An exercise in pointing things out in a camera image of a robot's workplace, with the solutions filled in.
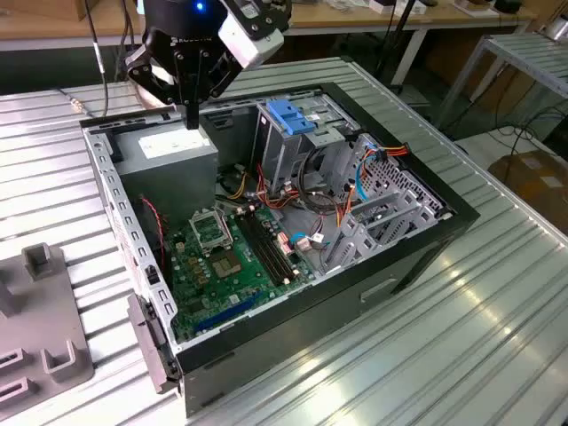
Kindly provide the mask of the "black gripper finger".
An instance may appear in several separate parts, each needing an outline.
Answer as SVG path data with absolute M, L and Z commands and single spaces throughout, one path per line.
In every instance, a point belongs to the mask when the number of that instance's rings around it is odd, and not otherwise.
M 218 98 L 241 71 L 241 64 L 227 49 L 201 52 L 192 99 L 192 129 L 199 127 L 201 104 Z
M 170 35 L 149 30 L 140 47 L 127 57 L 127 76 L 163 104 L 175 106 L 191 130 L 193 98 L 184 59 Z

